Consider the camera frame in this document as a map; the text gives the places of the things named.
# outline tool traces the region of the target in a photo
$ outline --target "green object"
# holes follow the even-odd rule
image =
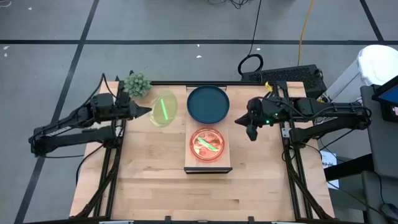
[[[150,84],[150,80],[142,73],[132,73],[125,79],[124,88],[131,98],[143,98],[148,94],[152,85]]]
[[[171,124],[177,115],[178,105],[175,95],[167,90],[151,102],[152,111],[149,112],[150,121],[157,127]]]
[[[163,115],[164,115],[164,119],[168,120],[169,117],[167,116],[167,110],[166,110],[166,106],[164,105],[164,100],[160,99],[160,102],[162,103],[162,109],[163,109]]]
[[[212,151],[217,152],[218,150],[213,147],[211,144],[208,144],[205,140],[203,140],[202,138],[198,138],[198,140],[200,141],[200,143],[204,144],[207,148],[211,149]]]

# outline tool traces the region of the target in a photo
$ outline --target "monitor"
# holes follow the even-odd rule
[[[398,76],[374,91],[373,100],[398,106]]]

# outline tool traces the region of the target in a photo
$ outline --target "wooden platform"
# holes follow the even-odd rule
[[[116,91],[117,82],[109,83]],[[302,83],[288,83],[290,96],[305,96]],[[229,174],[187,175],[185,160],[185,118],[187,113],[185,86],[155,86],[141,106],[162,91],[174,92],[178,115],[166,128],[155,127],[149,117],[127,122],[121,165],[113,205],[113,219],[292,221],[294,213],[290,198],[285,162],[281,159],[282,141],[279,126],[258,129],[257,141],[251,142],[245,127],[234,120],[246,113],[248,100],[264,96],[263,86],[227,86],[230,100],[227,115],[231,165]],[[311,123],[297,123],[309,126]],[[309,145],[317,147],[315,140]],[[87,145],[86,154],[98,147]],[[98,187],[104,150],[89,158],[81,168],[70,214],[78,213]],[[302,149],[302,160],[309,191],[325,211],[333,216],[319,153],[310,147]],[[103,203],[102,214],[106,203]]]

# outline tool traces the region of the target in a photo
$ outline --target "green stick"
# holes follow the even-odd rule
[[[205,145],[207,148],[211,149],[212,151],[217,152],[218,150],[213,147],[211,144],[208,144],[205,140],[203,140],[202,138],[198,138],[198,140],[200,141],[200,143],[202,143],[203,145]]]
[[[169,117],[167,116],[166,106],[164,105],[163,99],[160,99],[160,102],[162,103],[162,109],[163,109],[164,119],[168,120]]]

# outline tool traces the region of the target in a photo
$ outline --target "green plant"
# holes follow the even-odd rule
[[[148,91],[152,88],[150,80],[148,80],[142,73],[131,73],[128,78],[124,81],[124,88],[129,93],[130,97],[143,98],[148,94]]]

